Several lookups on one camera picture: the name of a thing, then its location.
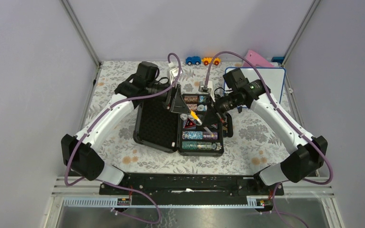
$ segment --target foam case lining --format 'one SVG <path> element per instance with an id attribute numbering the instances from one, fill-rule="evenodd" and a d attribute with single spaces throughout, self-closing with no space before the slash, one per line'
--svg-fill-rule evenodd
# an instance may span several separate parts
<path id="1" fill-rule="evenodd" d="M 156 100 L 144 100 L 138 107 L 134 140 L 167 153 L 178 149 L 178 119 L 177 113 L 171 113 Z"/>

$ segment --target yellow object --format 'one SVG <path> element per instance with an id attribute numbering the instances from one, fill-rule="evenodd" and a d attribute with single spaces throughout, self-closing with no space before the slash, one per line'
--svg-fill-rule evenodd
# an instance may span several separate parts
<path id="1" fill-rule="evenodd" d="M 212 61 L 212 58 L 203 58 L 202 59 L 202 62 L 203 64 L 205 65 L 208 65 L 210 62 Z M 215 65 L 219 65 L 219 63 L 221 62 L 221 59 L 220 58 L 216 58 L 214 61 L 213 61 L 213 64 Z"/>
<path id="2" fill-rule="evenodd" d="M 194 117 L 195 120 L 199 120 L 199 117 L 196 115 L 194 111 L 191 110 L 191 115 Z"/>

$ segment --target red triangle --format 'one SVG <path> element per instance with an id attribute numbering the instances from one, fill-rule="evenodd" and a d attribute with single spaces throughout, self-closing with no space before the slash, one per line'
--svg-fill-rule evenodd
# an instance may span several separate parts
<path id="1" fill-rule="evenodd" d="M 190 128 L 190 127 L 194 127 L 196 126 L 196 124 L 194 123 L 194 121 L 192 121 L 190 118 L 187 119 L 187 122 L 185 123 L 184 128 Z"/>

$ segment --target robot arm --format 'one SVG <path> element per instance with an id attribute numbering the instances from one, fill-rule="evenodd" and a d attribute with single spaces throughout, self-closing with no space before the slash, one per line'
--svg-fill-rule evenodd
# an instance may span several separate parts
<path id="1" fill-rule="evenodd" d="M 90 144 L 90 147 L 99 151 L 101 145 L 111 131 L 134 110 L 134 104 L 132 101 L 123 102 L 117 106 L 111 108 L 110 105 L 117 101 L 124 100 L 126 96 L 121 94 L 114 94 L 103 110 L 81 131 L 76 133 L 77 140 L 80 140 L 87 130 L 92 126 L 92 123 L 97 122 L 91 129 L 87 137 L 84 138 L 82 143 Z"/>
<path id="2" fill-rule="evenodd" d="M 273 94 L 270 94 L 276 107 L 272 105 L 266 94 L 266 90 L 269 88 L 264 88 L 260 80 L 250 83 L 239 68 L 226 73 L 223 78 L 232 92 L 210 104 L 213 108 L 209 109 L 205 115 L 205 119 L 210 120 L 210 122 L 204 123 L 204 125 L 212 124 L 212 121 L 223 121 L 224 113 L 237 106 L 245 105 L 272 128 L 290 154 L 281 163 L 269 166 L 254 175 L 259 189 L 285 180 L 299 182 L 323 165 L 322 157 L 302 137 L 305 136 L 312 141 L 324 155 L 327 151 L 325 138 L 323 136 L 316 138 L 302 128 L 277 102 Z M 301 135 L 287 123 L 278 109 L 295 127 L 300 129 Z"/>
<path id="3" fill-rule="evenodd" d="M 170 87 L 170 83 L 161 84 L 157 82 L 158 75 L 159 68 L 155 64 L 140 63 L 136 73 L 116 88 L 115 94 L 91 123 L 76 133 L 75 136 L 66 134 L 62 138 L 61 147 L 64 164 L 68 165 L 71 155 L 74 154 L 70 165 L 71 169 L 90 181 L 98 179 L 115 185 L 119 184 L 124 172 L 110 164 L 105 164 L 98 156 L 97 151 L 100 150 L 104 140 L 115 126 L 131 113 L 142 100 L 135 98 L 133 101 L 122 102 L 114 106 L 116 102 L 127 97 L 156 94 Z M 178 67 L 172 67 L 168 75 L 169 82 L 177 75 Z M 153 99 L 163 102 L 164 107 L 170 109 L 171 112 L 189 112 L 181 97 L 180 85 Z"/>

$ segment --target floral tablecloth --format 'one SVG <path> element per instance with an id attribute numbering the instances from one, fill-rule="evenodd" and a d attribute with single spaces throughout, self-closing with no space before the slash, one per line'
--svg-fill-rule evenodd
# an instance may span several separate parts
<path id="1" fill-rule="evenodd" d="M 100 77 L 88 110 L 85 124 L 108 102 L 117 85 L 136 72 L 140 62 L 106 61 L 102 65 Z M 159 78 L 167 76 L 167 62 L 153 61 L 160 68 Z M 227 67 L 237 63 L 222 62 L 212 66 L 210 80 L 214 88 L 223 85 L 222 75 Z M 180 77 L 183 93 L 196 93 L 200 81 L 204 81 L 207 66 L 187 66 Z M 290 112 L 286 91 L 283 91 L 281 105 Z M 181 156 L 178 152 L 168 154 L 133 140 L 136 121 L 135 109 L 113 130 L 98 152 L 106 162 L 128 172 L 156 173 L 200 173 L 252 175 L 268 165 L 288 157 L 282 142 L 271 128 L 251 110 L 243 109 L 229 113 L 233 118 L 234 136 L 224 139 L 224 154 L 221 157 Z"/>

